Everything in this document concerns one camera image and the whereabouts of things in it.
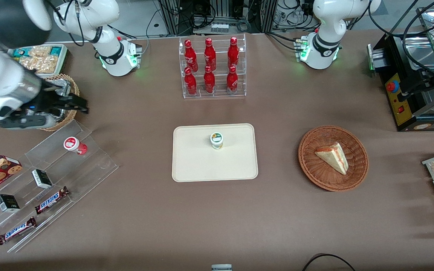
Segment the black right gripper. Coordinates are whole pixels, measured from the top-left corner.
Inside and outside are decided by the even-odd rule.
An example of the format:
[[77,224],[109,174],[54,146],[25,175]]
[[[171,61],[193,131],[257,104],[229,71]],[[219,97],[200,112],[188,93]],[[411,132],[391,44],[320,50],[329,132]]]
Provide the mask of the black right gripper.
[[75,94],[60,96],[57,90],[61,87],[43,88],[31,101],[26,103],[26,110],[34,113],[51,113],[53,110],[62,110],[63,113],[73,112],[89,113],[87,100]]

